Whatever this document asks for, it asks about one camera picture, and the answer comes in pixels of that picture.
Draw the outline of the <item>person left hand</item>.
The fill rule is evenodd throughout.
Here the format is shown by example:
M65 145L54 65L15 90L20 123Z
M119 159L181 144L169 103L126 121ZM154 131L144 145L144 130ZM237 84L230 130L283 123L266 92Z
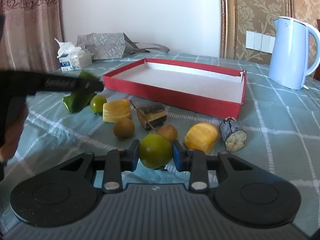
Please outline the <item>person left hand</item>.
M15 155L27 116L28 107L24 104L17 119L6 130L5 144L1 146L1 163L12 159Z

